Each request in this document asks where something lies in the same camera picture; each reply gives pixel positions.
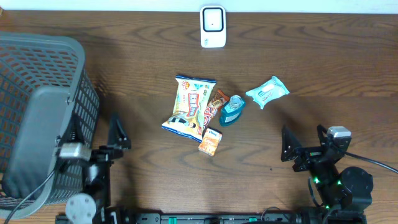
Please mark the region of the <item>grey plastic shopping basket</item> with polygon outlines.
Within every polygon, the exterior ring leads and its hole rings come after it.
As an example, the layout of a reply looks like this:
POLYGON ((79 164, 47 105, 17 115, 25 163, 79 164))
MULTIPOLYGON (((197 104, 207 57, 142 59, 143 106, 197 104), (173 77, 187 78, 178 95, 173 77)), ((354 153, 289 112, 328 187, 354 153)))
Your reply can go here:
POLYGON ((1 33, 1 217, 21 219, 82 190, 82 169, 55 172, 57 145, 78 115, 93 142, 99 97, 85 51, 69 37, 1 33))

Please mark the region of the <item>green wet wipes pack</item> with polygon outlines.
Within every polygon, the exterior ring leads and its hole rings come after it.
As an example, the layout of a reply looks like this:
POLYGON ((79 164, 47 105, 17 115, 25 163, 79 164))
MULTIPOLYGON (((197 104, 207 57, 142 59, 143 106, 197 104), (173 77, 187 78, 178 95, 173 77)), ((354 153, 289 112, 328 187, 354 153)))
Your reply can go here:
POLYGON ((270 101, 281 98, 289 93, 290 91, 288 91, 283 82, 276 76, 272 76, 270 80, 261 86, 247 91, 246 95, 251 97, 259 105, 260 109, 263 110, 265 105, 270 101))

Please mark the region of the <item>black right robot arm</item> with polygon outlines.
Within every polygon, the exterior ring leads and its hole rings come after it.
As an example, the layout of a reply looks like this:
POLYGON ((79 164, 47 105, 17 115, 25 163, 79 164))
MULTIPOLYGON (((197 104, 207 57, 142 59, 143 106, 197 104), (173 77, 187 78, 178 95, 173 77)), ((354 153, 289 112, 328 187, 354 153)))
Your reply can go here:
POLYGON ((304 147, 293 132, 283 126, 281 161, 294 161, 294 172, 310 173, 321 203, 302 213, 302 223, 366 223, 364 210, 373 200, 373 176, 356 166, 338 171, 336 163, 348 152, 351 131, 343 126, 317 126, 320 145, 304 147))

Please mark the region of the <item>orange tissue pack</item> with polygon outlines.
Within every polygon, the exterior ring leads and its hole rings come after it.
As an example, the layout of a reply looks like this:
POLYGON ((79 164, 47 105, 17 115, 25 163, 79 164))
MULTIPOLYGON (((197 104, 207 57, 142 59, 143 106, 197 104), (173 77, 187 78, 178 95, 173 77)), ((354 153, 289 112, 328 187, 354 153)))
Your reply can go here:
POLYGON ((222 137, 223 135, 217 130, 207 128, 198 150, 209 156, 214 156, 222 137))

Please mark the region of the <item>brown chocolate bar wrapper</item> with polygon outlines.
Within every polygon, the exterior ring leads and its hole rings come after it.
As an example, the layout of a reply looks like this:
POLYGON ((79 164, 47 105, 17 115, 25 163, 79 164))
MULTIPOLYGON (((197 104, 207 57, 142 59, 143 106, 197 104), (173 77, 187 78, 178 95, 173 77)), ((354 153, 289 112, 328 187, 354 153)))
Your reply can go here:
POLYGON ((217 90, 214 97, 210 100, 204 110, 204 128, 206 128, 210 121, 215 117, 217 112, 229 101, 229 96, 225 95, 220 89, 217 90))

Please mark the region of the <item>yellow snack bag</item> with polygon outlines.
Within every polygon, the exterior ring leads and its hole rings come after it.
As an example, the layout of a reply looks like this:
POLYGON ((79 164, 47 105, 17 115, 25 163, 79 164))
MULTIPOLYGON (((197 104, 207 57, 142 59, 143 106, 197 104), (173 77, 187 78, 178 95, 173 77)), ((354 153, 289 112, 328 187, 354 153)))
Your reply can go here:
POLYGON ((205 128, 204 111, 216 80, 176 75, 177 94, 171 117, 162 123, 162 129, 179 136, 202 142, 205 128))

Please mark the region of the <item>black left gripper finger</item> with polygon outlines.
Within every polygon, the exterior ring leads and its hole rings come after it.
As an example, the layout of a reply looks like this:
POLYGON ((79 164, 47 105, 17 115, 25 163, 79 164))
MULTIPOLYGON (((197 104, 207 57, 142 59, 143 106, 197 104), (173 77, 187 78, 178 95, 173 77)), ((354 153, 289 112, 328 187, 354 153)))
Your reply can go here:
POLYGON ((83 134, 80 126, 80 119, 78 115, 73 114, 70 118, 69 124, 63 134, 63 143, 82 143, 83 134))
POLYGON ((107 146, 114 149, 131 149, 131 140, 123 128, 118 114, 113 114, 109 121, 107 146))

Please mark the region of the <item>blue mouthwash bottle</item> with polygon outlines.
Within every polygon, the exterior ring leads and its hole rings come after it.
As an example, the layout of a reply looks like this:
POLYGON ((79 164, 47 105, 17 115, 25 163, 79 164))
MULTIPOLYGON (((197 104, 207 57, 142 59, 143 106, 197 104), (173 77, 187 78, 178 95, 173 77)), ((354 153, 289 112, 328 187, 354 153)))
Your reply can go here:
POLYGON ((246 106, 246 102, 239 95, 233 95, 221 110, 220 125, 229 126, 235 123, 246 106))

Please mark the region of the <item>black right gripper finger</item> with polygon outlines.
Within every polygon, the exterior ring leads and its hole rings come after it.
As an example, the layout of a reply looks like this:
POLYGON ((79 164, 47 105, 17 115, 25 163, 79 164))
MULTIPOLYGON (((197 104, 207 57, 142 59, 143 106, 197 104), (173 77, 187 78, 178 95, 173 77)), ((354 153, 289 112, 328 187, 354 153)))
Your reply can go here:
POLYGON ((321 146, 327 146, 329 144, 327 129, 323 125, 319 124, 317 126, 317 133, 321 146))
POLYGON ((282 152, 281 161, 291 161, 301 154, 302 148, 299 140, 294 136, 293 132, 284 125, 282 128, 282 152))

